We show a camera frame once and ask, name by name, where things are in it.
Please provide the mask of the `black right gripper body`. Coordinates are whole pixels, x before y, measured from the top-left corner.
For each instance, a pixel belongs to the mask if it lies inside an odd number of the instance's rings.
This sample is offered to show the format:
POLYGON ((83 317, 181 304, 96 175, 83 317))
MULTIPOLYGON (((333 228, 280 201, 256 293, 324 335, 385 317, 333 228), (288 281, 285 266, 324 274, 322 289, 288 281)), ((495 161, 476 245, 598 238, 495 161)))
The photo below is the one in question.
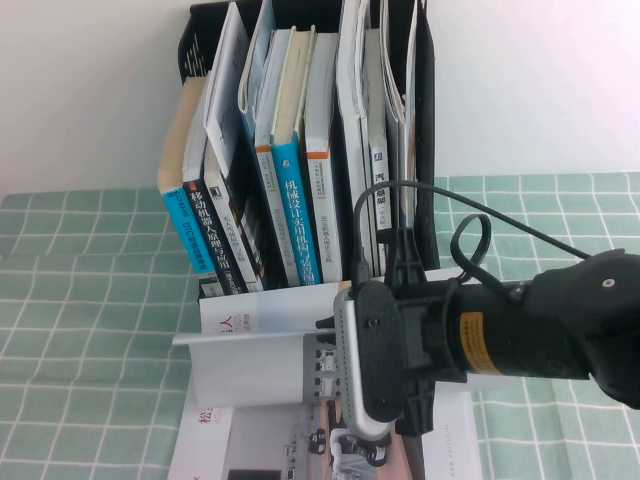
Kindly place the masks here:
POLYGON ((414 231, 401 227, 390 234, 387 285, 399 314, 402 357, 402 411, 395 429, 403 436, 421 436, 433 430, 436 384, 467 381, 449 319, 461 283, 456 277, 429 281, 414 231))

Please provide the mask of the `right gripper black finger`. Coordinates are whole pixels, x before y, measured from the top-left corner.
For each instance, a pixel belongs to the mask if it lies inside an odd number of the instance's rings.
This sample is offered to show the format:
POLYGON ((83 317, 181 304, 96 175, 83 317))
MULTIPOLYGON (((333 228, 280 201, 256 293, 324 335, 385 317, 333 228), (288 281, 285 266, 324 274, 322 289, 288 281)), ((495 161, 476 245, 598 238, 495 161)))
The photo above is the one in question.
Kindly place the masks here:
POLYGON ((319 343, 336 345, 335 320, 333 316, 316 321, 315 326, 319 331, 317 334, 319 343))

